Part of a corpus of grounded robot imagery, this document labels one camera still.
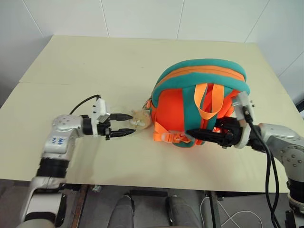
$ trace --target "orange backpack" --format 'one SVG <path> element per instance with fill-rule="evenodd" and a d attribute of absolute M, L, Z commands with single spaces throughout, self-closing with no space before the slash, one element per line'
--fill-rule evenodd
<path fill-rule="evenodd" d="M 243 91 L 250 93 L 246 73 L 231 61 L 194 59 L 169 67 L 145 105 L 154 122 L 154 140 L 179 147 L 202 145 L 186 131 L 213 130 L 217 118 L 233 113 L 232 97 Z"/>

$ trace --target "person's leg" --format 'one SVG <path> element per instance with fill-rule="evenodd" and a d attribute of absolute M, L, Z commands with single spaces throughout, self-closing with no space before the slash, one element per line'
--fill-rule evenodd
<path fill-rule="evenodd" d="M 184 226 L 201 228 L 202 224 L 195 216 L 192 208 L 187 202 L 178 196 L 171 196 L 167 198 L 167 210 L 169 218 L 174 226 Z"/>
<path fill-rule="evenodd" d="M 133 201 L 130 196 L 124 195 L 111 214 L 108 228 L 134 228 L 133 216 Z"/>

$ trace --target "grout line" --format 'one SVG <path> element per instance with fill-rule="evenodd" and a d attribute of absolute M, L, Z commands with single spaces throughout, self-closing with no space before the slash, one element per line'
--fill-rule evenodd
<path fill-rule="evenodd" d="M 176 40 L 179 37 L 179 32 L 180 32 L 180 27 L 181 27 L 181 17 L 182 17 L 182 13 L 184 11 L 184 4 L 185 4 L 185 0 L 182 1 L 181 12 L 180 12 L 180 21 L 179 21 L 179 27 L 177 29 Z"/>
<path fill-rule="evenodd" d="M 268 0 L 268 2 L 266 3 L 266 5 L 264 6 L 264 9 L 262 10 L 260 16 L 258 16 L 258 18 L 257 18 L 257 20 L 256 20 L 256 22 L 255 22 L 255 24 L 253 25 L 252 29 L 250 30 L 250 32 L 249 32 L 248 36 L 246 37 L 244 43 L 246 43 L 246 41 L 248 40 L 250 34 L 252 33 L 253 29 L 254 29 L 255 26 L 257 25 L 257 22 L 260 20 L 260 17 L 261 17 L 262 14 L 264 13 L 264 11 L 265 11 L 266 7 L 268 6 L 269 2 L 270 2 L 270 0 Z"/>
<path fill-rule="evenodd" d="M 282 75 L 282 74 L 283 74 L 283 73 L 284 73 L 284 72 L 285 72 L 285 71 L 286 71 L 286 70 L 287 70 L 287 69 L 288 69 L 288 68 L 289 68 L 289 67 L 290 67 L 290 66 L 291 66 L 291 65 L 292 65 L 292 64 L 293 64 L 293 63 L 294 63 L 302 54 L 303 54 L 303 53 L 304 53 L 304 51 L 302 51 L 302 52 L 297 56 L 297 58 L 295 58 L 295 60 L 292 61 L 291 64 L 289 64 L 288 67 L 286 67 L 285 70 L 283 70 L 282 73 L 280 73 L 280 74 L 278 75 L 278 78 L 280 78 L 280 76 L 281 76 L 281 75 Z"/>
<path fill-rule="evenodd" d="M 34 19 L 34 17 L 33 17 L 33 15 L 32 15 L 32 13 L 30 12 L 30 10 L 29 10 L 28 6 L 26 5 L 25 1 L 24 1 L 24 0 L 22 0 L 22 2 L 23 2 L 23 4 L 24 4 L 25 8 L 27 9 L 27 11 L 28 11 L 28 13 L 29 13 L 30 17 L 31 17 L 31 18 L 32 18 L 32 20 L 34 21 L 35 25 L 37 26 L 37 28 L 38 28 L 38 30 L 39 30 L 39 32 L 40 32 L 40 34 L 42 35 L 42 37 L 43 37 L 43 38 L 45 38 L 45 36 L 43 35 L 43 33 L 42 33 L 41 29 L 39 28 L 39 26 L 38 26 L 37 22 L 35 21 L 35 19 Z"/>
<path fill-rule="evenodd" d="M 108 38 L 109 38 L 110 35 L 109 35 L 108 25 L 107 25 L 106 19 L 105 19 L 105 11 L 104 11 L 104 6 L 103 6 L 103 1 L 102 0 L 100 0 L 100 5 L 101 5 L 101 10 L 103 11 L 103 15 L 104 15 L 104 22 L 105 22 L 106 33 L 107 33 Z"/>
<path fill-rule="evenodd" d="M 67 84 L 67 83 L 49 83 L 49 82 L 29 82 L 29 81 L 26 81 L 26 82 L 21 82 L 19 81 L 18 84 L 38 84 L 38 85 L 61 85 L 61 86 L 70 86 L 72 84 Z"/>

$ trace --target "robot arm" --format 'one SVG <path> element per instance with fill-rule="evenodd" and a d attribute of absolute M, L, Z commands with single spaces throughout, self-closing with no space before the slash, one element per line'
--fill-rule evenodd
<path fill-rule="evenodd" d="M 188 130 L 187 134 L 200 140 L 215 142 L 223 148 L 234 146 L 241 149 L 251 146 L 256 151 L 264 152 L 263 145 L 246 121 L 248 117 L 253 119 L 252 104 L 248 95 L 245 92 L 240 93 L 233 104 L 237 117 L 218 119 L 215 127 L 220 129 L 220 133 L 193 129 Z M 260 133 L 273 156 L 282 163 L 288 177 L 289 205 L 301 221 L 297 222 L 297 226 L 286 227 L 301 227 L 299 224 L 304 225 L 304 138 L 284 126 L 260 123 L 253 127 Z"/>
<path fill-rule="evenodd" d="M 67 197 L 62 190 L 66 172 L 72 158 L 76 138 L 85 135 L 122 137 L 133 129 L 112 131 L 110 120 L 132 119 L 126 114 L 109 114 L 105 101 L 98 98 L 93 105 L 92 118 L 87 115 L 60 115 L 53 121 L 53 128 L 44 145 L 36 176 L 32 179 L 24 201 L 18 228 L 59 227 L 66 213 Z"/>
<path fill-rule="evenodd" d="M 285 168 L 290 207 L 304 214 L 304 138 L 284 126 L 260 123 L 259 128 L 273 156 Z"/>

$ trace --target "stuffed animal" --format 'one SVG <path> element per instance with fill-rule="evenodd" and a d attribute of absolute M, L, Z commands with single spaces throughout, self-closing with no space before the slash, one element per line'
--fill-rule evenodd
<path fill-rule="evenodd" d="M 131 126 L 136 130 L 142 130 L 149 127 L 152 123 L 149 110 L 132 110 L 133 119 L 130 120 Z"/>

